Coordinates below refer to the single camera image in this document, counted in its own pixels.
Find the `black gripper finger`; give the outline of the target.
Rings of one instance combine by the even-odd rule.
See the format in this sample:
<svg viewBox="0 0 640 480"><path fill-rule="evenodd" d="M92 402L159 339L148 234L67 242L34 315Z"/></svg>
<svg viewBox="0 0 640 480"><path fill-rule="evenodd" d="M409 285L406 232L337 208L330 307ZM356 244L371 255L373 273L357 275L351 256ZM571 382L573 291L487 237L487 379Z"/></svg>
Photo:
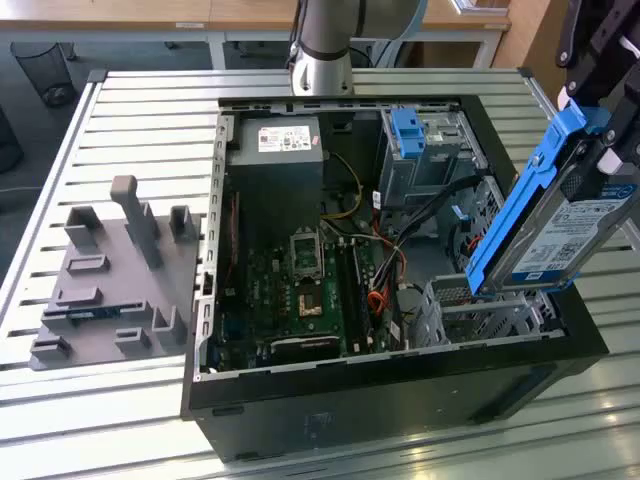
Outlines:
<svg viewBox="0 0 640 480"><path fill-rule="evenodd" d="M591 106L607 96L626 71L620 38L598 39L597 29L611 1L568 3L557 47L556 65L566 71L557 106L570 99Z"/></svg>
<svg viewBox="0 0 640 480"><path fill-rule="evenodd" d="M639 75L630 74L602 137L597 162L599 195L604 199L625 198L639 185Z"/></svg>

